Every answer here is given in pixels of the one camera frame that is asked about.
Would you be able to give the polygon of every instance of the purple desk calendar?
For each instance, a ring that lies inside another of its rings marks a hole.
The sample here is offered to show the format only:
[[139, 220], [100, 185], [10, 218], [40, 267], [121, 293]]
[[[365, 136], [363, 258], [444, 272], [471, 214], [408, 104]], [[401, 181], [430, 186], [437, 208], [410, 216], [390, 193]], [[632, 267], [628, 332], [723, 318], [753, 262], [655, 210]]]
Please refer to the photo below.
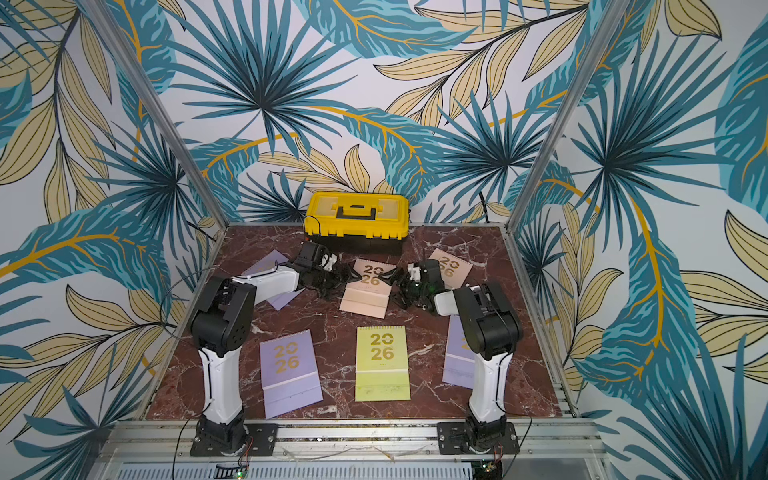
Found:
[[[288, 257], [278, 252], [277, 250], [272, 250], [266, 257], [254, 263], [248, 270], [242, 272], [241, 275], [254, 275], [256, 273], [273, 268], [275, 266], [275, 262], [282, 263], [287, 261]], [[272, 298], [266, 299], [266, 301], [269, 302], [275, 310], [280, 310], [285, 305], [287, 305], [289, 301], [296, 298], [296, 296], [303, 291], [304, 289], [301, 289], [298, 292], [281, 293], [280, 295], [275, 295]]]
[[464, 340], [464, 329], [458, 315], [451, 315], [448, 324], [448, 343], [445, 345], [445, 365], [442, 381], [468, 389], [475, 384], [475, 353]]
[[262, 342], [260, 355], [265, 418], [323, 399], [309, 330]]

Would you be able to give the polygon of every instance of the toolbox lid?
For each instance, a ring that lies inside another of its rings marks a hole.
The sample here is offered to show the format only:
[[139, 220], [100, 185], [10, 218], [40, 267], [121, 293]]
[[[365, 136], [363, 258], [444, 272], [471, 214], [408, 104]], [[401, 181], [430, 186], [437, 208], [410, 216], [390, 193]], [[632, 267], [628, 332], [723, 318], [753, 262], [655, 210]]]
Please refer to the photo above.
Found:
[[362, 235], [401, 240], [408, 235], [408, 201], [402, 195], [315, 192], [304, 231], [323, 237]]

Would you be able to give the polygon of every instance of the vented metal panel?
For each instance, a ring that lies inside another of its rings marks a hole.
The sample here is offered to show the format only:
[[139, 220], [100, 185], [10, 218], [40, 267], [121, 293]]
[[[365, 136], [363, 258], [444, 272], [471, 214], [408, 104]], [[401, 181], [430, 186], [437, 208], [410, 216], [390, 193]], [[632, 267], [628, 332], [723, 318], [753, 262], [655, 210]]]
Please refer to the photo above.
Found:
[[[231, 466], [231, 463], [220, 464]], [[170, 479], [170, 463], [125, 463], [116, 480]], [[177, 463], [176, 480], [217, 478], [216, 463]], [[454, 462], [259, 462], [245, 478], [280, 480], [472, 480], [468, 463]]]

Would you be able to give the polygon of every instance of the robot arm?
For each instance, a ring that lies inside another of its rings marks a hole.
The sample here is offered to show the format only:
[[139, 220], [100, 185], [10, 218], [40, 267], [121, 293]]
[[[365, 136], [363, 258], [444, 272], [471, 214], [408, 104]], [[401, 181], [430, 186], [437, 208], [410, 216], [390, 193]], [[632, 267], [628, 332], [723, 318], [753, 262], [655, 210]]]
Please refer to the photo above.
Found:
[[398, 287], [396, 301], [440, 316], [459, 315], [467, 346], [475, 353], [475, 384], [465, 434], [470, 449], [484, 452], [506, 435], [507, 369], [523, 330], [498, 283], [447, 290], [437, 260], [412, 263], [379, 276]]
[[203, 363], [205, 407], [197, 437], [225, 454], [236, 452], [245, 439], [240, 399], [240, 348], [250, 332], [253, 307], [280, 293], [306, 286], [321, 297], [355, 278], [354, 270], [337, 265], [324, 246], [305, 242], [293, 261], [249, 276], [212, 277], [195, 305], [190, 331]]

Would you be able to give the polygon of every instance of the black wire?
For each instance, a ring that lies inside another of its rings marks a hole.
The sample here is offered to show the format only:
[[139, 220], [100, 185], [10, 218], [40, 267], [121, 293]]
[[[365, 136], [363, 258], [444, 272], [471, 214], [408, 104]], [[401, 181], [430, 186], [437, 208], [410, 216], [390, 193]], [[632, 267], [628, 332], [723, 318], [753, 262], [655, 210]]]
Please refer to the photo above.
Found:
[[190, 420], [194, 418], [200, 418], [201, 416], [203, 416], [205, 411], [208, 410], [208, 407], [210, 407], [210, 403], [203, 409], [202, 412], [200, 412], [199, 415], [188, 418], [187, 421], [184, 422], [184, 426], [181, 427], [181, 430], [179, 431], [179, 438], [176, 439], [176, 449], [174, 450], [174, 462], [170, 467], [170, 480], [176, 480], [176, 457], [179, 455], [179, 444], [181, 443], [181, 434], [184, 433], [184, 429], [187, 427], [187, 424], [190, 422]]
[[[525, 435], [523, 435], [523, 439], [518, 444], [518, 453], [523, 449], [523, 442], [525, 442], [525, 439], [528, 437], [528, 432], [531, 431], [531, 425], [533, 425], [533, 417], [528, 417], [528, 428], [525, 430]], [[518, 457], [518, 453], [515, 453], [515, 456], [512, 457], [512, 461], [509, 462], [509, 466], [507, 466], [507, 472], [502, 477], [502, 480], [507, 478], [507, 475], [509, 475], [509, 472], [512, 471], [512, 465], [514, 465], [516, 458]]]
[[480, 193], [480, 203], [482, 204], [482, 211], [485, 213], [485, 222], [491, 223], [491, 221], [488, 219], [488, 207], [485, 206], [485, 197], [482, 196], [482, 192]]
[[315, 217], [314, 215], [304, 214], [304, 220], [302, 221], [302, 224], [306, 223], [307, 217], [314, 218], [315, 221], [317, 222], [317, 236], [320, 237], [320, 228], [322, 226], [322, 224], [320, 223], [320, 220], [317, 220], [317, 217]]

